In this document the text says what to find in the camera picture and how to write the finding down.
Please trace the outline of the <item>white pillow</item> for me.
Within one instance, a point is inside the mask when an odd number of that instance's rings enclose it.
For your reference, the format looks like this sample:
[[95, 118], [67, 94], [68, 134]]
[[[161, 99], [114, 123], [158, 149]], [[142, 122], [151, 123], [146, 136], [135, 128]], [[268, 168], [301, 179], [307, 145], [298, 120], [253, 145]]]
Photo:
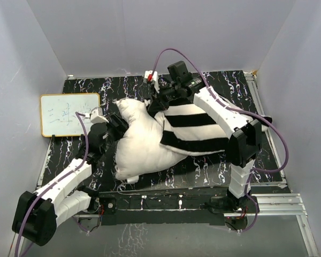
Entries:
[[114, 104], [128, 123], [128, 130], [116, 148], [117, 180], [137, 180], [138, 176], [166, 170], [187, 158], [161, 145], [163, 120], [152, 118], [144, 102], [124, 98], [114, 100]]

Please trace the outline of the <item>black white striped pillowcase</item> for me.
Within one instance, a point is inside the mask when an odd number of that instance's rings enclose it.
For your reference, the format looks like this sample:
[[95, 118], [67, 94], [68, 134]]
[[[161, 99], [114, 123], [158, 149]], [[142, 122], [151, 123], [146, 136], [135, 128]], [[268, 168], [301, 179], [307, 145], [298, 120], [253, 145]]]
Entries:
[[222, 128], [188, 99], [177, 99], [167, 110], [148, 114], [161, 125], [160, 144], [173, 152], [201, 156], [223, 152], [227, 146]]

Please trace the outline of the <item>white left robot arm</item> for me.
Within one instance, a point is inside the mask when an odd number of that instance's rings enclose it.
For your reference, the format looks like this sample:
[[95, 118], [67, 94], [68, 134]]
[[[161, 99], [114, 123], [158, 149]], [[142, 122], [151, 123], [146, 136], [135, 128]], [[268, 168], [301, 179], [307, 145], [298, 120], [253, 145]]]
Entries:
[[103, 162], [106, 152], [128, 130], [128, 123], [118, 114], [109, 118], [90, 114], [89, 130], [81, 135], [82, 143], [70, 164], [53, 180], [34, 192], [24, 192], [17, 204], [12, 231], [18, 239], [26, 238], [44, 246], [56, 229], [73, 215], [85, 210], [98, 211], [99, 193], [82, 182]]

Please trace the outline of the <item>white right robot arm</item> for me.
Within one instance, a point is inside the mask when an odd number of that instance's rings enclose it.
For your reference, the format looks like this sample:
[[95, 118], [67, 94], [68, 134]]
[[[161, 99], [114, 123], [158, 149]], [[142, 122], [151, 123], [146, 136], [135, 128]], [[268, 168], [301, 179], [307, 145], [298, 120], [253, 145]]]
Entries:
[[171, 82], [158, 84], [154, 70], [145, 71], [144, 82], [151, 86], [148, 112], [163, 114], [161, 145], [187, 156], [224, 151], [231, 164], [228, 207], [241, 212], [247, 206], [250, 174], [262, 147], [261, 118], [221, 97], [208, 86], [203, 75], [194, 77], [183, 61], [168, 66]]

